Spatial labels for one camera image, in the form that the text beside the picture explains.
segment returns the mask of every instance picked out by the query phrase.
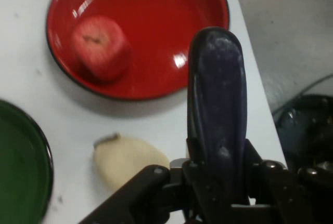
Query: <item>eggplant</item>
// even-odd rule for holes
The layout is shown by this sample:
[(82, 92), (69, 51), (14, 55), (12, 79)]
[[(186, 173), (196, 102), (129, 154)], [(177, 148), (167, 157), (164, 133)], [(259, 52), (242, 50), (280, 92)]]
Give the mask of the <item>eggplant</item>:
[(235, 204), (248, 203), (244, 179), (247, 88), (240, 42), (211, 27), (189, 50), (188, 139), (190, 158), (222, 184)]

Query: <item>screw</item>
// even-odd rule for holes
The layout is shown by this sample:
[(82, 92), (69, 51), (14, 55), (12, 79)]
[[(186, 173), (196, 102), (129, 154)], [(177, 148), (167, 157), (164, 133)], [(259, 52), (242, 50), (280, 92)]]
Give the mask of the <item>screw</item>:
[(266, 166), (268, 167), (268, 168), (275, 168), (275, 163), (273, 163), (273, 162), (266, 162)]
[(308, 168), (306, 170), (306, 172), (308, 172), (311, 175), (317, 175), (317, 171), (315, 169), (313, 169), (313, 168)]
[(156, 168), (156, 169), (154, 169), (154, 173), (161, 174), (161, 173), (163, 173), (163, 170), (161, 168)]

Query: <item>apple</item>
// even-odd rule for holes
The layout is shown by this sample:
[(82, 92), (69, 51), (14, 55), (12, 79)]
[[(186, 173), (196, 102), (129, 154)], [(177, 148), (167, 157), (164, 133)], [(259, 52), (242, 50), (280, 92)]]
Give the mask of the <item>apple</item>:
[(115, 80), (129, 67), (132, 48), (120, 26), (106, 16), (82, 20), (71, 41), (79, 60), (102, 82)]

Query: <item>cable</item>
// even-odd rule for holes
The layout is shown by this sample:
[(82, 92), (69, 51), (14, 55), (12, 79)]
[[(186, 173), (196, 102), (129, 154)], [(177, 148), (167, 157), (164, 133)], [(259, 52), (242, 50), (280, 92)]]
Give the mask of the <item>cable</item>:
[(333, 73), (330, 73), (315, 82), (312, 82), (310, 85), (302, 89), (299, 93), (296, 94), (293, 98), (289, 99), (286, 103), (284, 103), (282, 106), (276, 108), (274, 111), (272, 111), (272, 115), (274, 116), (278, 112), (280, 112), (282, 109), (286, 108), (288, 105), (290, 105), (292, 102), (294, 102), (296, 99), (298, 99), (300, 96), (302, 96), (304, 93), (306, 93), (308, 90), (312, 89), (314, 86), (320, 84), (321, 82), (328, 80), (333, 77)]

